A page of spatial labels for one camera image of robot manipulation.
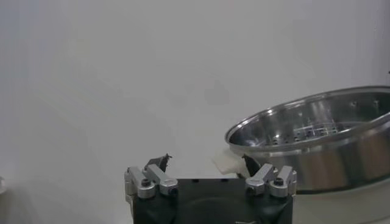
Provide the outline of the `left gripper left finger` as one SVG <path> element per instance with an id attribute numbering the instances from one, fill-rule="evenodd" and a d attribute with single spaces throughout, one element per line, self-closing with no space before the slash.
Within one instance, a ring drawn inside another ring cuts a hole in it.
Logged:
<path id="1" fill-rule="evenodd" d="M 150 159 L 140 169 L 137 166 L 128 167 L 124 172 L 125 197 L 142 200 L 154 198 L 157 194 L 165 197 L 176 197 L 179 194 L 179 181 L 166 174 L 169 154 Z"/>

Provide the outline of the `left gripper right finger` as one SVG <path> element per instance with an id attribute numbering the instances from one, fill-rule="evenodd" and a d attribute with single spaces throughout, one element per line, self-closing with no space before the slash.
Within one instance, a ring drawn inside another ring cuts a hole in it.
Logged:
<path id="1" fill-rule="evenodd" d="M 243 155 L 242 159 L 250 175 L 245 180 L 246 189 L 252 195 L 262 195 L 265 192 L 276 198 L 296 195 L 297 172 L 291 166 L 278 169 L 268 163 L 260 165 L 248 155 Z"/>

